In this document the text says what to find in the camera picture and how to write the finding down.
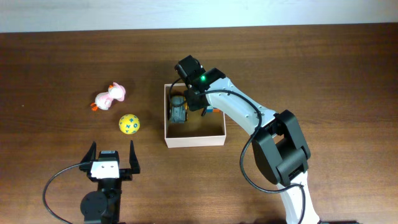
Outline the grey yellow toy truck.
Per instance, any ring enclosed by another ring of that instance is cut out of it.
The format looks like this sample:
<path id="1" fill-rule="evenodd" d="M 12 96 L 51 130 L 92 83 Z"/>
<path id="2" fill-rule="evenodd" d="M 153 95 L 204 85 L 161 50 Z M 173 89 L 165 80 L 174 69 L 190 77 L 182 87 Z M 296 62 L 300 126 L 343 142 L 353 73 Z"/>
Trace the grey yellow toy truck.
<path id="1" fill-rule="evenodd" d="M 169 121 L 175 124 L 183 124 L 187 120 L 188 105 L 184 96 L 171 97 L 169 109 Z"/>

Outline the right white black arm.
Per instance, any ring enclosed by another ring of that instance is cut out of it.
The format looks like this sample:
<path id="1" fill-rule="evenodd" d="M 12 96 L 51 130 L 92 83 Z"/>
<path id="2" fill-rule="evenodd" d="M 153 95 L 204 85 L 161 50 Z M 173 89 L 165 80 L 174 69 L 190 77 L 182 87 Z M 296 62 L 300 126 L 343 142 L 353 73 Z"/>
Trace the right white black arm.
<path id="1" fill-rule="evenodd" d="M 243 177 L 255 189 L 279 194 L 287 223 L 320 223 L 308 189 L 308 160 L 311 152 L 295 115 L 278 113 L 262 106 L 239 90 L 220 70 L 205 70 L 191 55 L 174 67 L 184 82 L 184 96 L 190 111 L 215 107 L 249 134 L 239 158 Z M 259 172 L 274 190 L 255 184 L 244 169 L 244 157 L 252 147 Z"/>

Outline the colourful puzzle cube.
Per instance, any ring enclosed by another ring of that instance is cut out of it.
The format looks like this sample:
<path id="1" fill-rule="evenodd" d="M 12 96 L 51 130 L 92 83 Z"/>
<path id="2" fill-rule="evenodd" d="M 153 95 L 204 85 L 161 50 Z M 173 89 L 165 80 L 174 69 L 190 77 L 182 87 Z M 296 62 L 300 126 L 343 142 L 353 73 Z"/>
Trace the colourful puzzle cube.
<path id="1" fill-rule="evenodd" d="M 219 113 L 220 110 L 218 108 L 213 107 L 213 106 L 208 106 L 206 108 L 206 112 L 207 113 Z"/>

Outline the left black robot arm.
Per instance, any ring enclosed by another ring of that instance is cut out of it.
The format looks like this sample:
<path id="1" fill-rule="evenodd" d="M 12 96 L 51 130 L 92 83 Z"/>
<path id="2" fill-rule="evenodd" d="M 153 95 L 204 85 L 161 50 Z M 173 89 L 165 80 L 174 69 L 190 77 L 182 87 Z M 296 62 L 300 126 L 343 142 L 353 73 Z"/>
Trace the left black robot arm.
<path id="1" fill-rule="evenodd" d="M 129 168 L 120 168 L 118 151 L 101 151 L 96 155 L 96 143 L 93 142 L 79 165 L 87 178 L 98 184 L 95 191 L 87 193 L 81 200 L 80 210 L 84 223 L 112 224 L 119 223 L 122 183 L 131 181 L 141 168 L 130 142 Z"/>

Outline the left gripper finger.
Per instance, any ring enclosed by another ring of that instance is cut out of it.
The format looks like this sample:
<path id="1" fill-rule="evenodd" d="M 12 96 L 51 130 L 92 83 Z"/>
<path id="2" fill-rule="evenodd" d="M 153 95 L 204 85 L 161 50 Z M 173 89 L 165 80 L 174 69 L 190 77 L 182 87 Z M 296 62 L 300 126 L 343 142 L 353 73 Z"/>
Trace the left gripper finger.
<path id="1" fill-rule="evenodd" d="M 96 142 L 93 141 L 88 152 L 83 156 L 81 163 L 92 162 L 96 158 Z"/>
<path id="2" fill-rule="evenodd" d="M 130 164 L 130 167 L 132 170 L 140 169 L 140 165 L 139 165 L 139 161 L 136 156 L 133 140 L 130 140 L 129 164 Z"/>

